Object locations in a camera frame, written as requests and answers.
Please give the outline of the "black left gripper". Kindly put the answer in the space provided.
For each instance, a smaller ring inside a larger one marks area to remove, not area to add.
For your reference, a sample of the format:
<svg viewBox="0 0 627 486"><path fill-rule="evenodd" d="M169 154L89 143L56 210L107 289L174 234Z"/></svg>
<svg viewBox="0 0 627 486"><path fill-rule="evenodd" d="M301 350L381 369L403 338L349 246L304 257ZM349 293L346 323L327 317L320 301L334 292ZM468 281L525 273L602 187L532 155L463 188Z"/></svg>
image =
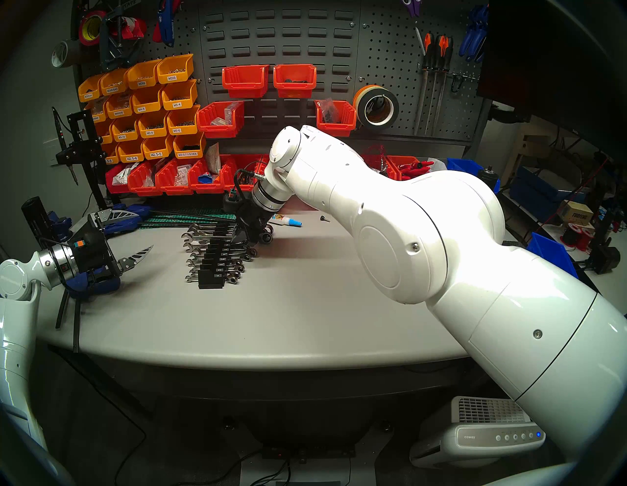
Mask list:
<svg viewBox="0 0 627 486"><path fill-rule="evenodd" d="M105 209L86 217L68 242L78 267L69 287L119 287L122 272L134 269L154 246L116 259L105 232L133 231L140 222L138 214L125 209Z"/></svg>

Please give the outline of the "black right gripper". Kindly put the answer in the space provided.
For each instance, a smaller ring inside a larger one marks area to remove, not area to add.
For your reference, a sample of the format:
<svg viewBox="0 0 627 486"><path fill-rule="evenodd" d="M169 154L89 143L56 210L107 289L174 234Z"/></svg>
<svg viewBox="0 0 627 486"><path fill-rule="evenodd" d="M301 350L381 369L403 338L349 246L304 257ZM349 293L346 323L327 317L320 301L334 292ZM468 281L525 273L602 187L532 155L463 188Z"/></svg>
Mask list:
<svg viewBox="0 0 627 486"><path fill-rule="evenodd" d="M252 199L241 199L236 208L238 239L248 240L249 245L269 244L269 228L266 228L273 211L260 207Z"/></svg>

